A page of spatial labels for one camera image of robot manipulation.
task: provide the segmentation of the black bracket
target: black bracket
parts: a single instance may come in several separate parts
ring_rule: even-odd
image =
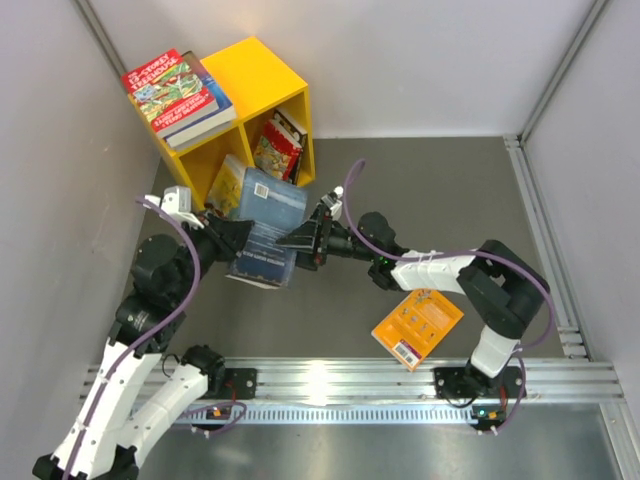
[[[516,398],[522,385],[519,367],[506,367],[486,388],[478,390],[475,382],[469,381],[468,367],[438,367],[433,370],[436,397],[451,402],[464,402],[476,398],[500,398],[500,387],[504,387],[508,398]]]
[[[205,400],[253,400],[256,398],[258,370],[255,368],[228,368],[217,393],[209,390]]]

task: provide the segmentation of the blue book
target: blue book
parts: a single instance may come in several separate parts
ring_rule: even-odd
[[[237,117],[233,103],[204,68],[204,65],[200,63],[198,57],[193,52],[187,52],[182,55],[182,58],[215,97],[218,108],[164,137],[167,144],[175,150],[189,148],[214,133],[230,127],[231,122]]]
[[[266,173],[248,168],[238,208],[240,220],[253,220],[245,249],[229,267],[229,277],[262,288],[286,287],[296,252],[275,241],[304,221],[307,192]]]

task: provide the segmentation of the cable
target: cable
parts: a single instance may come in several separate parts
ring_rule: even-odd
[[[209,412],[211,410],[215,410],[215,409],[219,409],[219,408],[226,408],[226,407],[233,408],[235,406],[242,407],[242,412],[240,413],[240,415],[238,415],[236,418],[231,420],[229,423],[224,424],[218,430],[207,431],[209,436],[211,436],[211,435],[219,435],[219,434],[221,434],[223,432],[226,432],[227,430],[231,430],[233,427],[236,426],[236,424],[240,420],[242,420],[247,415],[247,410],[249,409],[249,407],[247,407],[246,403],[237,402],[237,401],[216,403],[215,405],[209,405],[209,406],[202,407],[202,408],[195,408],[193,410],[187,410],[187,411],[183,412],[182,415],[180,415],[180,417],[178,417],[178,418],[189,417],[189,416],[194,415],[196,413]]]
[[[504,419],[502,425],[496,427],[495,434],[498,435],[502,430],[507,428],[507,426],[513,421],[513,416],[516,411],[520,408],[520,402],[522,402],[522,398],[524,397],[525,392],[525,384],[527,383],[527,372],[524,367],[524,360],[522,360],[522,356],[519,351],[513,353],[512,358],[515,357],[518,359],[518,363],[520,364],[520,370],[522,370],[522,384],[520,385],[520,390],[518,390],[518,396],[516,397],[516,403],[513,404],[511,411],[507,415],[507,418]]]
[[[442,395],[442,398],[444,398],[447,401],[447,403],[449,405],[451,405],[453,408],[467,408],[467,407],[470,407],[471,404],[473,404],[473,402],[475,402],[478,399],[478,397],[473,397],[473,398],[469,399],[467,402],[464,402],[464,403],[453,403],[449,397],[446,397],[446,396]]]
[[[169,375],[167,373],[167,371],[164,369],[164,364],[167,362],[167,358],[169,357],[173,357],[176,359],[176,362],[180,363],[180,357],[177,356],[175,353],[169,353],[167,355],[164,356],[164,358],[162,359],[162,373],[164,373],[164,376],[167,378],[171,378],[171,375]]]
[[[500,408],[503,412],[507,412],[507,405],[509,404],[509,397],[507,397],[507,389],[502,385],[500,387]]]
[[[351,231],[354,233],[356,237],[358,237],[358,239],[364,245],[366,245],[369,249],[371,249],[373,252],[377,253],[378,255],[386,257],[390,260],[401,261],[401,262],[422,261],[424,259],[423,256],[399,257],[397,255],[392,255],[388,252],[385,252],[384,250],[376,247],[369,240],[367,240],[367,238],[358,230],[358,226],[355,224],[355,222],[351,218],[351,212],[349,212],[348,198],[349,198],[349,189],[351,188],[351,185],[357,180],[358,176],[364,169],[365,164],[366,164],[366,160],[364,158],[361,158],[360,160],[355,162],[351,167],[351,169],[349,170],[349,173],[347,174],[347,178],[345,179],[344,185],[343,185],[344,191],[342,194],[342,211],[344,212],[344,215],[347,219],[347,223],[349,224],[349,227],[351,227]],[[549,315],[549,322],[547,324],[547,327],[545,328],[544,333],[540,335],[540,337],[535,341],[526,345],[521,345],[520,348],[522,350],[526,350],[529,348],[537,347],[538,345],[544,343],[547,340],[547,338],[549,338],[549,335],[551,335],[551,332],[553,330],[553,326],[555,325],[556,309],[555,309],[555,306],[553,305],[553,299],[551,298],[551,295],[545,290],[542,284],[533,275],[531,275],[528,271],[526,271],[520,265],[510,260],[507,260],[506,258],[502,258],[498,255],[493,255],[491,253],[481,252],[476,250],[463,250],[459,252],[436,253],[432,256],[427,257],[427,260],[428,259],[438,260],[438,259],[461,257],[461,256],[476,256],[476,257],[486,258],[487,260],[491,260],[493,262],[501,263],[502,265],[509,267],[511,270],[515,271],[516,273],[522,275],[524,278],[529,280],[544,298],[545,302],[549,307],[550,315]]]
[[[189,253],[191,254],[191,259],[193,260],[193,282],[191,284],[189,293],[187,293],[187,296],[184,298],[184,300],[182,300],[182,303],[180,303],[180,305],[178,305],[178,307],[173,312],[171,312],[162,322],[160,322],[158,325],[153,327],[151,330],[149,330],[147,333],[145,333],[143,336],[129,345],[127,349],[122,352],[122,354],[116,359],[116,361],[113,362],[109,370],[107,370],[107,373],[104,376],[105,382],[103,382],[98,387],[96,396],[93,398],[93,401],[91,402],[91,405],[87,410],[87,415],[82,422],[83,428],[78,432],[76,441],[73,444],[73,448],[71,449],[71,453],[69,454],[69,460],[67,461],[67,466],[65,467],[64,473],[62,474],[62,480],[69,480],[69,476],[71,475],[73,465],[75,464],[76,458],[78,457],[78,452],[80,451],[80,447],[82,446],[82,441],[84,440],[87,428],[89,428],[91,420],[93,419],[93,415],[95,414],[98,408],[98,404],[100,403],[100,399],[102,398],[102,395],[107,388],[107,381],[111,379],[118,366],[125,360],[125,358],[127,358],[127,356],[129,356],[131,352],[133,352],[136,348],[138,348],[140,345],[142,345],[144,342],[149,340],[156,333],[158,333],[160,330],[162,330],[176,318],[178,318],[178,316],[184,311],[184,309],[193,299],[200,283],[200,259],[198,258],[198,252],[195,245],[193,244],[187,233],[182,229],[180,224],[173,218],[171,218],[167,213],[163,212],[160,207],[158,207],[153,202],[145,199],[144,197],[136,198],[136,202],[156,212],[163,220],[169,223],[169,225],[171,225],[178,232],[180,237],[182,237],[182,240],[184,240],[184,243],[187,246]]]

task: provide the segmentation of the metal base plate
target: metal base plate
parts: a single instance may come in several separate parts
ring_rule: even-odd
[[[217,395],[207,392],[205,400],[253,400],[256,398],[258,370],[255,368],[228,368],[222,388]]]
[[[460,382],[465,367],[439,367],[433,369],[436,380],[436,397],[445,400],[468,400],[477,393],[468,385]],[[522,384],[522,372],[518,367],[507,367],[502,372],[502,383],[490,390],[483,398],[500,398],[500,386],[504,386],[508,398],[516,398]]]

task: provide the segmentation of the white wall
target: white wall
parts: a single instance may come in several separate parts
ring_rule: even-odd
[[[591,0],[93,3],[129,68],[257,35],[311,85],[318,136],[385,137],[519,133]]]
[[[612,2],[529,142],[591,346],[640,425],[640,3]]]
[[[72,2],[3,6],[0,478],[31,478],[77,413],[157,154]]]

